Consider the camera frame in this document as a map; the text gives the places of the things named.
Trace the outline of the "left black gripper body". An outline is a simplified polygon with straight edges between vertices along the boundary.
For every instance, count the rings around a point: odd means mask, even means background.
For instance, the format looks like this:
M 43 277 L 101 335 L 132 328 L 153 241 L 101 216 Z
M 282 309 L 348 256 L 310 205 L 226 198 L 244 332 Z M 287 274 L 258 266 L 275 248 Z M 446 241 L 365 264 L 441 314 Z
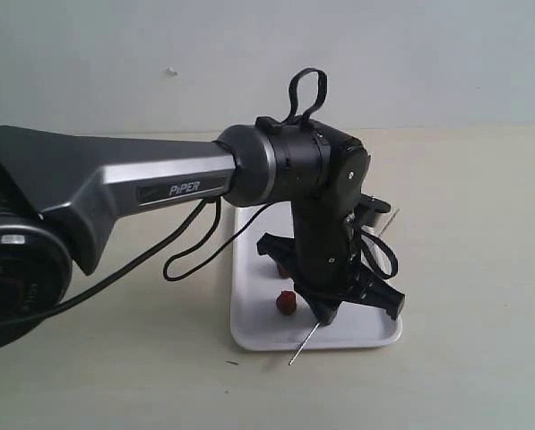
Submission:
M 387 280 L 398 274 L 398 259 L 381 238 L 355 224 L 354 209 L 336 218 L 315 202 L 294 201 L 294 236 L 266 233 L 257 242 L 257 252 L 289 273 L 295 292 L 308 306 L 311 298 L 335 300 L 382 309 L 396 319 L 405 295 Z

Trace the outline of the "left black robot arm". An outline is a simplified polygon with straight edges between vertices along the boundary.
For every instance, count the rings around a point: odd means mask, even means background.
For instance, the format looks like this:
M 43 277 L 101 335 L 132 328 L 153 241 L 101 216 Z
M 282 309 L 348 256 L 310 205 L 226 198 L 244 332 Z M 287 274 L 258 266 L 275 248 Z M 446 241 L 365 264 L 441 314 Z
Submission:
M 266 211 L 288 202 L 292 237 L 257 244 L 316 320 L 343 303 L 397 319 L 404 295 L 391 248 L 371 233 L 387 202 L 364 195 L 370 156 L 354 136 L 294 117 L 233 125 L 213 142 L 49 133 L 0 125 L 0 348 L 123 278 L 172 233 L 94 287 L 65 298 L 73 268 L 92 274 L 119 219 L 183 202 Z

